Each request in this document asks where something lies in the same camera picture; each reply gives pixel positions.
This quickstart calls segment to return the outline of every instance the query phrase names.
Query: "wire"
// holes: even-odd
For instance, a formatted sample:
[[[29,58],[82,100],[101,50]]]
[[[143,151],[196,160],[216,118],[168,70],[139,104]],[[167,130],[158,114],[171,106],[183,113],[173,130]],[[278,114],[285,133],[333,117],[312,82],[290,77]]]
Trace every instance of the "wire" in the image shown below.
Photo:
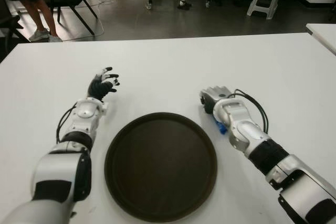
[[[240,90],[240,89],[236,89],[235,90],[235,93],[236,92],[240,92],[240,93],[243,93],[244,95],[247,95],[247,96],[249,96],[251,99],[253,99],[256,103],[258,103],[253,97],[251,97],[250,95],[248,95],[247,93],[245,93],[245,92],[243,92],[242,90]],[[265,112],[265,110],[264,110],[264,108],[260,105],[260,108],[261,108],[261,110],[263,111],[263,114],[264,114],[264,116],[265,116],[265,119],[266,119],[266,131],[267,131],[267,133],[268,133],[268,126],[269,126],[269,123],[268,123],[268,117],[267,117],[267,114],[266,114],[266,112]]]
[[[262,108],[262,106],[253,98],[251,97],[250,95],[248,95],[247,93],[243,92],[242,90],[240,89],[236,89],[234,93],[230,94],[228,96],[228,98],[231,98],[231,97],[235,97],[236,95],[238,96],[241,96],[241,97],[244,97],[245,99],[249,100],[251,103],[253,103],[257,109],[259,110],[260,114],[261,114],[261,117],[262,117],[262,122],[263,122],[263,131],[268,134],[268,117],[267,117],[267,114],[265,112],[265,110]]]
[[[71,108],[69,108],[69,109],[64,113],[64,115],[61,117],[61,119],[59,120],[58,125],[57,125],[57,129],[56,129],[56,144],[58,144],[58,143],[60,142],[60,140],[59,140],[59,132],[60,132],[62,126],[63,126],[63,124],[68,120],[68,118],[69,118],[69,116],[70,116],[72,110],[76,107],[76,104],[77,104],[77,103],[75,103]]]

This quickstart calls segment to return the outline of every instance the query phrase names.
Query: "table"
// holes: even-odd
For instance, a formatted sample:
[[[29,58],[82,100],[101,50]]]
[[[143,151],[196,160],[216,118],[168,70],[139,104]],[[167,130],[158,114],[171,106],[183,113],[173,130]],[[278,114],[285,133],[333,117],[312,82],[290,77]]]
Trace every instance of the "table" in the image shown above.
[[[307,24],[312,36],[336,55],[336,24]]]
[[[254,96],[268,114],[272,138],[336,185],[336,173],[330,169],[336,150],[336,57],[308,33],[22,44],[0,64],[1,218],[30,200],[31,174],[55,144],[58,120],[85,96],[93,75],[107,66],[120,74],[121,85],[105,99],[110,108],[91,153],[91,194],[75,206],[72,224],[145,223],[114,202],[103,164],[114,136],[152,112],[192,119],[209,135],[217,153],[212,194],[176,224],[292,223],[278,204],[279,192],[203,111],[198,95],[208,86],[241,88]],[[261,124],[257,109],[246,105]]]

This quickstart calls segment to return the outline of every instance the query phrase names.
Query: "white robot arm segment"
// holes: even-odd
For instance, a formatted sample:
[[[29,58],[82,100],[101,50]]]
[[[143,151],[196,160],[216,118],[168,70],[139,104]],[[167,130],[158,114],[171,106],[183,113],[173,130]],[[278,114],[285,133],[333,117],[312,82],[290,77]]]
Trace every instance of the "white robot arm segment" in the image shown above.
[[[336,190],[294,155],[288,154],[251,119],[241,100],[226,87],[201,91],[207,113],[223,123],[231,145],[252,161],[275,189],[294,223],[336,223]]]
[[[69,110],[72,123],[65,136],[38,163],[34,172],[32,200],[13,210],[2,224],[67,224],[77,201],[84,200],[91,190],[91,158],[99,119],[107,104],[102,98],[119,85],[117,74],[95,76],[85,99]]]

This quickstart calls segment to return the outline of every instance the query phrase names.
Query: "brown tray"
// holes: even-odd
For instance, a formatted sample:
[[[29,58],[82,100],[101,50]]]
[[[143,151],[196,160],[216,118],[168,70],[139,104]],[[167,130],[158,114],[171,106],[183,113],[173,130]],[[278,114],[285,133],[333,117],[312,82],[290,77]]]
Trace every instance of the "brown tray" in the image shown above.
[[[178,220],[211,193],[217,175],[215,149],[196,123],[172,113],[153,113],[126,125],[105,159],[112,197],[146,221]]]

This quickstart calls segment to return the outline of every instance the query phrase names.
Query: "gray floor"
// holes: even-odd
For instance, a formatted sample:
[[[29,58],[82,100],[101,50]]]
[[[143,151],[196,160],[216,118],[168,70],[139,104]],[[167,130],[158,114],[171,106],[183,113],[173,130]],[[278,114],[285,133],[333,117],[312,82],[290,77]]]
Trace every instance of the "gray floor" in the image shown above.
[[[242,7],[233,0],[223,0],[221,7],[205,0],[190,0],[189,11],[176,8],[178,0],[153,0],[152,10],[147,10],[147,0],[88,0],[100,17],[96,20],[90,11],[80,5],[78,12],[93,29],[90,36],[84,25],[70,9],[62,9],[61,24],[57,24],[63,40],[128,40],[207,37],[273,33],[299,33],[306,31],[306,23],[329,23],[329,8],[306,8],[297,0],[280,0],[272,20],[263,14],[246,16],[249,1]],[[29,15],[22,14],[23,34],[29,37],[35,26]]]

